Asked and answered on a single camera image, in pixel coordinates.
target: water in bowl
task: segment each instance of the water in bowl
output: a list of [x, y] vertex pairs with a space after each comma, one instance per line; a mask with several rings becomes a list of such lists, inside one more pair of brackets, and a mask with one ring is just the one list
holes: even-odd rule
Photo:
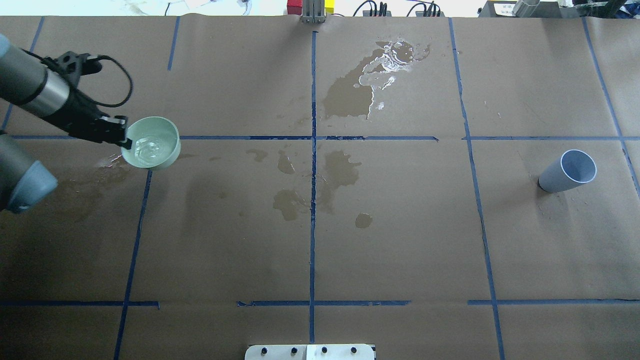
[[166, 160], [173, 151], [165, 139], [146, 136], [136, 141], [134, 157], [145, 167], [154, 167]]

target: plastic cup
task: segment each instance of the plastic cup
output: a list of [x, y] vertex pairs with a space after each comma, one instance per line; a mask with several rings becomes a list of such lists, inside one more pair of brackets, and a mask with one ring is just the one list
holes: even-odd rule
[[513, 15], [517, 17], [530, 17], [540, 4], [540, 0], [518, 0], [513, 7]]
[[159, 116], [145, 117], [129, 126], [131, 150], [122, 157], [132, 166], [160, 170], [168, 168], [180, 155], [180, 134], [173, 122]]
[[598, 169], [584, 151], [568, 150], [540, 175], [538, 184], [550, 193], [563, 192], [595, 179]]

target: blue tape line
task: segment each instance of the blue tape line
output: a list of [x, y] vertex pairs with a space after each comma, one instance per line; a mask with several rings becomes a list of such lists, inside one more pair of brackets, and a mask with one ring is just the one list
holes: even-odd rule
[[[31, 41], [31, 46], [29, 47], [30, 52], [33, 52], [33, 49], [36, 47], [36, 43], [38, 42], [38, 38], [40, 37], [40, 32], [42, 31], [42, 24], [44, 24], [44, 16], [40, 17], [38, 29], [36, 29], [36, 33], [35, 35], [33, 35], [33, 41]], [[6, 129], [6, 125], [7, 123], [9, 123], [9, 118], [11, 117], [12, 110], [13, 104], [9, 104], [9, 107], [6, 109], [6, 113], [4, 114], [4, 120], [2, 122], [2, 127], [0, 127], [0, 130]]]
[[180, 17], [175, 18], [175, 28], [173, 29], [173, 42], [171, 42], [171, 53], [169, 54], [169, 64], [166, 66], [168, 71], [171, 71], [173, 65], [173, 53], [175, 52], [175, 43], [178, 41], [178, 29], [180, 28]]
[[186, 135], [180, 136], [180, 140], [311, 140], [311, 136], [305, 135]]
[[619, 140], [617, 136], [471, 136], [471, 140], [567, 140], [567, 141], [608, 141]]
[[116, 350], [113, 355], [114, 360], [120, 357], [120, 346], [122, 345], [122, 335], [124, 334], [124, 325], [127, 320], [127, 308], [129, 307], [129, 297], [131, 296], [131, 285], [133, 284], [133, 273], [136, 269], [136, 258], [138, 257], [138, 249], [140, 248], [140, 236], [142, 235], [142, 220], [147, 210], [147, 199], [149, 198], [149, 188], [151, 187], [151, 176], [153, 171], [147, 171], [147, 183], [145, 184], [145, 193], [142, 196], [142, 207], [140, 208], [140, 218], [138, 219], [138, 231], [136, 232], [136, 241], [133, 245], [133, 254], [131, 255], [131, 265], [129, 267], [129, 278], [127, 280], [127, 289], [124, 293], [124, 303], [122, 305], [122, 314], [120, 315], [120, 327], [118, 328], [118, 339], [116, 341]]
[[[0, 306], [122, 306], [124, 301], [74, 301], [74, 300], [5, 300]], [[158, 301], [133, 301], [129, 306], [153, 306], [160, 308]]]
[[0, 130], [6, 129], [6, 125], [9, 122], [9, 117], [11, 117], [12, 110], [13, 104], [9, 104], [9, 107], [6, 109], [6, 113], [4, 113], [4, 120], [2, 121], [2, 127], [0, 127]]
[[440, 141], [435, 136], [318, 136], [318, 140], [428, 140]]
[[68, 135], [12, 135], [15, 140], [77, 140]]
[[317, 172], [317, 119], [316, 119], [316, 35], [311, 34], [311, 234], [309, 249], [309, 343], [316, 342], [316, 172]]
[[[491, 300], [469, 300], [467, 305], [488, 306]], [[640, 305], [639, 299], [526, 299], [526, 300], [498, 300], [498, 305], [615, 305], [634, 304]]]
[[[283, 300], [283, 301], [251, 301], [244, 303], [236, 302], [238, 307], [252, 306], [309, 306], [306, 300]], [[411, 300], [315, 300], [314, 306], [406, 306], [411, 304]]]
[[469, 163], [471, 165], [471, 177], [474, 182], [474, 191], [476, 192], [476, 206], [478, 215], [480, 216], [480, 224], [482, 226], [482, 241], [484, 243], [484, 262], [486, 264], [486, 273], [489, 280], [489, 292], [491, 294], [491, 302], [493, 308], [493, 322], [495, 325], [495, 335], [498, 341], [498, 351], [500, 360], [504, 360], [504, 345], [502, 343], [502, 330], [500, 329], [500, 316], [498, 314], [498, 303], [495, 297], [495, 286], [493, 285], [493, 271], [491, 269], [491, 257], [489, 256], [489, 243], [486, 239], [486, 229], [484, 227], [484, 215], [482, 210], [482, 201], [480, 199], [480, 188], [476, 176], [476, 163], [474, 162], [474, 150], [471, 143], [471, 131], [469, 129], [469, 121], [467, 118], [467, 110], [462, 100], [462, 79], [460, 77], [460, 64], [458, 63], [458, 52], [456, 50], [456, 37], [453, 31], [453, 21], [449, 18], [449, 31], [451, 33], [451, 47], [453, 51], [453, 60], [456, 66], [456, 77], [458, 78], [458, 93], [460, 95], [460, 109], [462, 117], [465, 119], [465, 134], [467, 136], [467, 150], [469, 152]]
[[600, 65], [598, 64], [598, 58], [596, 57], [596, 53], [593, 50], [593, 44], [591, 43], [591, 35], [589, 34], [589, 26], [587, 25], [586, 18], [582, 18], [582, 27], [584, 28], [584, 35], [587, 38], [587, 44], [589, 45], [589, 52], [591, 53], [591, 58], [593, 59], [593, 65], [596, 68], [596, 72], [598, 73], [598, 80], [600, 80], [600, 86], [602, 87], [602, 91], [604, 92], [604, 97], [607, 99], [607, 106], [609, 107], [609, 112], [611, 113], [611, 118], [613, 119], [613, 124], [616, 127], [616, 132], [618, 133], [618, 138], [620, 139], [620, 145], [622, 146], [622, 151], [625, 155], [625, 159], [627, 160], [627, 166], [629, 167], [629, 171], [631, 172], [631, 179], [634, 182], [634, 186], [636, 187], [636, 193], [640, 198], [640, 184], [638, 184], [636, 171], [634, 170], [634, 166], [631, 163], [631, 157], [629, 157], [629, 151], [627, 150], [627, 145], [622, 136], [622, 130], [620, 129], [620, 123], [618, 122], [618, 117], [616, 116], [615, 110], [613, 110], [613, 105], [611, 104], [611, 98], [609, 97], [609, 91], [607, 90], [607, 85], [604, 83], [604, 78], [602, 77], [602, 72], [600, 72]]
[[40, 17], [40, 22], [38, 23], [38, 29], [36, 29], [36, 35], [33, 37], [33, 41], [31, 42], [31, 46], [29, 47], [29, 52], [33, 52], [36, 48], [36, 43], [38, 42], [38, 38], [40, 37], [40, 32], [42, 31], [42, 24], [44, 24], [44, 16]]

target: cable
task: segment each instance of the cable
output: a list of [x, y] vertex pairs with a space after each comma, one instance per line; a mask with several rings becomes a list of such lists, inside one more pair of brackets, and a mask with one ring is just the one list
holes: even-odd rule
[[409, 15], [411, 15], [411, 12], [413, 11], [413, 9], [415, 9], [416, 7], [418, 7], [418, 6], [420, 6], [420, 5], [424, 6], [424, 13], [426, 14], [426, 13], [427, 13], [427, 4], [426, 4], [426, 3], [417, 3], [417, 4], [413, 5], [413, 6], [409, 9], [409, 12], [408, 12], [408, 13], [406, 13], [406, 17], [409, 17]]
[[353, 16], [358, 14], [358, 10], [360, 10], [361, 7], [364, 6], [364, 4], [369, 3], [369, 6], [372, 7], [372, 10], [369, 10], [369, 16], [376, 16], [376, 14], [378, 13], [378, 4], [376, 4], [375, 1], [373, 0], [366, 0], [365, 2], [363, 2], [362, 4], [360, 4], [360, 6], [358, 6], [358, 8], [356, 9], [356, 11], [353, 12]]
[[25, 49], [23, 49], [22, 51], [24, 51], [25, 53], [33, 56], [34, 58], [40, 60], [41, 63], [43, 63], [44, 65], [46, 65], [48, 68], [50, 68], [51, 70], [57, 72], [60, 77], [67, 83], [67, 85], [69, 86], [69, 88], [72, 91], [75, 91], [78, 93], [78, 95], [80, 95], [81, 97], [83, 97], [85, 100], [89, 101], [92, 104], [95, 105], [100, 105], [100, 106], [104, 106], [105, 108], [117, 108], [119, 106], [124, 105], [127, 101], [129, 101], [129, 99], [131, 98], [131, 94], [133, 93], [133, 79], [131, 78], [131, 75], [129, 74], [129, 72], [127, 71], [127, 69], [124, 68], [124, 66], [122, 66], [121, 63], [118, 62], [118, 60], [108, 56], [108, 55], [98, 55], [96, 56], [96, 60], [109, 60], [112, 61], [114, 64], [116, 64], [116, 66], [118, 68], [120, 68], [120, 70], [122, 70], [122, 72], [125, 74], [125, 76], [127, 76], [127, 79], [129, 80], [129, 92], [127, 93], [127, 96], [124, 98], [123, 101], [118, 102], [117, 104], [105, 104], [104, 102], [99, 102], [96, 100], [93, 100], [91, 97], [89, 97], [88, 95], [86, 95], [84, 92], [82, 92], [82, 90], [78, 89], [73, 83], [71, 83], [71, 81], [67, 78], [67, 74], [65, 73], [65, 71], [52, 59], [52, 58], [43, 58], [39, 55], [36, 55], [30, 51], [27, 51]]

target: wet spot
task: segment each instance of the wet spot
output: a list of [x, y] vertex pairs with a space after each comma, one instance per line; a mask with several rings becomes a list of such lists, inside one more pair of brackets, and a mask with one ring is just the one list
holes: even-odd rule
[[180, 159], [188, 159], [188, 158], [195, 158], [197, 155], [194, 154], [180, 154], [180, 156], [178, 156], [178, 160]]
[[134, 171], [122, 155], [114, 154], [93, 168], [75, 170], [72, 178], [59, 179], [58, 187], [48, 198], [48, 202], [57, 204], [53, 217], [59, 222], [82, 222], [101, 203], [104, 190], [125, 182]]
[[373, 217], [371, 217], [371, 215], [360, 213], [356, 218], [356, 227], [364, 229], [366, 227], [369, 227], [372, 221], [373, 221]]
[[262, 162], [262, 160], [264, 158], [267, 157], [267, 152], [263, 151], [263, 150], [258, 150], [258, 149], [249, 149], [246, 151], [247, 154], [255, 154], [255, 157], [253, 158], [255, 161], [258, 161], [259, 163]]
[[280, 158], [278, 159], [278, 170], [285, 174], [295, 173], [296, 169], [293, 168], [293, 164], [286, 153], [282, 150], [278, 151], [278, 153], [280, 154]]
[[285, 221], [296, 220], [298, 213], [308, 211], [308, 204], [293, 190], [280, 190], [273, 197], [273, 208], [282, 212]]
[[392, 42], [376, 42], [371, 56], [367, 56], [345, 76], [337, 79], [324, 98], [327, 117], [357, 117], [369, 114], [376, 91], [384, 90], [395, 82], [390, 75], [397, 71], [411, 71], [411, 66], [429, 56], [429, 46], [418, 50], [403, 39]]
[[333, 151], [324, 159], [324, 171], [319, 174], [317, 204], [321, 211], [333, 213], [333, 196], [340, 186], [353, 185], [358, 180], [358, 169], [362, 163], [352, 163], [351, 155], [344, 151]]

